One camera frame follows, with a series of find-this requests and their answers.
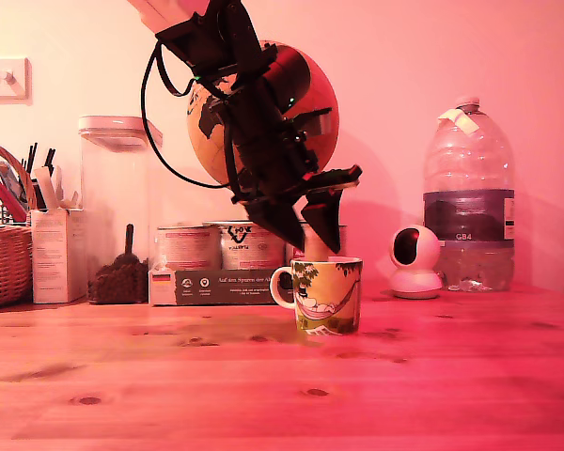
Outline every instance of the bottle cap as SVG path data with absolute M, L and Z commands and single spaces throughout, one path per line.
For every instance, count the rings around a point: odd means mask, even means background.
M 466 105 L 480 106 L 480 99 L 477 96 L 461 96 L 455 100 L 455 107 L 460 108 Z

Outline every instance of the wicker basket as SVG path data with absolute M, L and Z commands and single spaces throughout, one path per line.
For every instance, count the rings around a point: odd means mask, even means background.
M 29 208 L 34 210 L 37 200 L 29 174 L 1 147 L 0 156 L 21 177 Z M 31 228 L 28 225 L 0 225 L 0 306 L 29 298 L 32 281 Z

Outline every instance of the can label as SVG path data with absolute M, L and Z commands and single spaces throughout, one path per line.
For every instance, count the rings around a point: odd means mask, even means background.
M 514 191 L 425 193 L 424 225 L 445 247 L 514 247 Z
M 160 259 L 173 270 L 216 270 L 220 267 L 216 227 L 181 227 L 157 230 Z
M 284 263 L 284 242 L 253 223 L 220 224 L 225 270 L 278 268 Z

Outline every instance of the light switch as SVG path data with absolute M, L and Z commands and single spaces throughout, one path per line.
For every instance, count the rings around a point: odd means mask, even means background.
M 27 58 L 0 59 L 0 100 L 27 99 L 31 67 Z

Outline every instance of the globe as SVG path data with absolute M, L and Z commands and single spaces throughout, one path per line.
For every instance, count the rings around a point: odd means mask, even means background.
M 285 44 L 275 43 L 278 47 Z M 308 149 L 315 151 L 320 170 L 330 161 L 337 145 L 338 138 L 338 103 L 332 85 L 323 70 L 305 53 L 298 51 L 307 62 L 311 71 L 311 85 L 302 99 L 297 101 L 285 114 L 285 117 L 295 117 L 301 113 L 332 107 L 330 113 L 331 127 L 329 132 L 309 136 L 305 141 Z M 222 91 L 229 93 L 235 76 L 229 76 L 216 83 Z M 224 154 L 224 126 L 211 113 L 210 106 L 216 98 L 202 85 L 195 85 L 188 102 L 187 121 L 188 133 L 195 154 L 205 170 L 219 183 L 227 183 L 226 157 Z M 238 150 L 234 148 L 236 169 L 243 168 Z

